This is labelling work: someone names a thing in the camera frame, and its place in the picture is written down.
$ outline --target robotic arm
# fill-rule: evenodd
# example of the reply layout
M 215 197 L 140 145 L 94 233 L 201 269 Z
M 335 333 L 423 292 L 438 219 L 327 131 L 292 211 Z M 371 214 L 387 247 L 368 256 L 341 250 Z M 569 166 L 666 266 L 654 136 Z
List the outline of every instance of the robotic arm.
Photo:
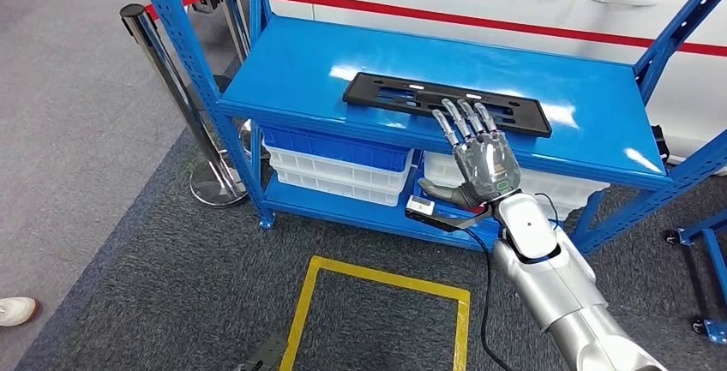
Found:
M 432 114 L 452 145 L 466 181 L 458 188 L 440 187 L 425 178 L 419 184 L 428 196 L 439 200 L 462 207 L 489 207 L 501 225 L 493 249 L 495 263 L 514 282 L 541 331 L 555 340 L 569 368 L 665 371 L 609 314 L 593 270 L 568 236 L 560 227 L 552 228 L 535 199 L 518 189 L 520 167 L 485 106 L 475 103 L 478 116 L 467 102 L 457 101 L 467 122 L 452 101 L 444 99 L 442 104 L 464 141 L 439 110 Z M 445 218 L 434 213 L 432 201 L 412 196 L 406 215 L 454 231 L 489 212 L 470 219 Z

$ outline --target floor marking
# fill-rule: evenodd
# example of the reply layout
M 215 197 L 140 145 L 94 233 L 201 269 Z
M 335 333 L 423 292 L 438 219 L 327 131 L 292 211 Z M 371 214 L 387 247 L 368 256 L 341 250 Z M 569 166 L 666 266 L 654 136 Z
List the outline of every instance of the floor marking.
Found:
M 314 255 L 310 259 L 308 271 L 303 281 L 303 288 L 297 300 L 297 306 L 291 324 L 291 332 L 288 335 L 288 348 L 283 355 L 279 371 L 292 371 L 297 354 L 297 347 L 300 345 L 300 339 L 303 336 L 303 327 L 305 326 L 305 319 L 308 316 L 310 301 L 313 299 L 315 279 L 321 269 L 457 300 L 457 328 L 454 334 L 452 370 L 465 371 L 467 367 L 467 334 L 470 323 L 470 291 L 445 284 L 392 274 L 390 272 L 378 271 L 365 266 L 354 266 L 353 264 L 330 260 L 319 257 L 318 255 Z

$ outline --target stanchion base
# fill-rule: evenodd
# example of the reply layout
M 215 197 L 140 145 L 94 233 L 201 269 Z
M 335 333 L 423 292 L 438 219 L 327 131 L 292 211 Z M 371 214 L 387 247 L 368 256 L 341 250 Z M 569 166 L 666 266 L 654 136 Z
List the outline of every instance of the stanchion base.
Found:
M 232 162 L 226 153 L 222 154 L 222 159 L 225 161 L 228 167 L 234 170 Z M 217 177 L 212 171 L 212 167 L 209 166 L 207 161 L 201 161 L 193 170 L 189 176 L 189 189 L 192 191 L 192 195 L 206 206 L 214 206 L 218 208 L 232 206 L 237 204 L 239 201 L 244 200 L 248 196 L 248 192 L 245 186 L 240 181 L 236 172 L 233 172 L 236 177 L 235 185 L 241 192 L 239 196 L 235 196 L 228 192 L 223 187 Z

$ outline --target white shoe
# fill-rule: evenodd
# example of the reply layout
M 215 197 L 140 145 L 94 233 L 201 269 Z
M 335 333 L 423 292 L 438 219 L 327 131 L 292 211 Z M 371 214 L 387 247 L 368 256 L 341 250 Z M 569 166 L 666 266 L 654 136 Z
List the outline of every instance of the white shoe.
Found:
M 39 304 L 32 298 L 0 298 L 0 326 L 17 326 L 33 317 Z

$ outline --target black plastic panel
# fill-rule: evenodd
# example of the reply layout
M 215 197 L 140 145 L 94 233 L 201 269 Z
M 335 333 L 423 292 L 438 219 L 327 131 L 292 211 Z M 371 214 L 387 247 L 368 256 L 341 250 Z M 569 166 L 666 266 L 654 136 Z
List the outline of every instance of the black plastic panel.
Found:
M 356 74 L 343 95 L 343 100 L 349 104 L 369 105 L 417 116 L 431 116 L 434 109 L 448 115 L 442 99 L 483 103 L 501 129 L 538 137 L 550 137 L 553 132 L 536 99 L 367 73 Z

